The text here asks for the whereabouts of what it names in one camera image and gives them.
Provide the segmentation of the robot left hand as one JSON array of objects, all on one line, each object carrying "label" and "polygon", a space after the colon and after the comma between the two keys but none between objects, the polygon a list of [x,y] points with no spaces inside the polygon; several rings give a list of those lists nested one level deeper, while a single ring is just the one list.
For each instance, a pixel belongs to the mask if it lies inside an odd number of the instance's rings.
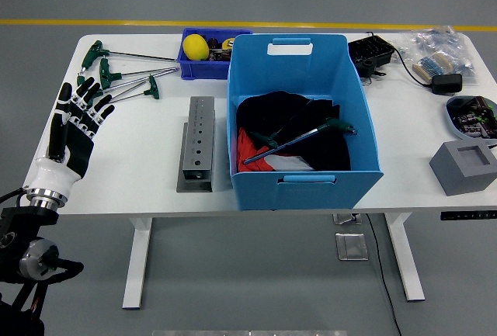
[{"label": "robot left hand", "polygon": [[94,136],[114,110],[111,95],[91,104],[99,89],[100,83],[92,77],[77,88],[68,82],[61,86],[49,125],[47,149],[43,157],[36,159],[36,175],[26,194],[32,204],[44,199],[63,205],[72,186],[84,178]]}]

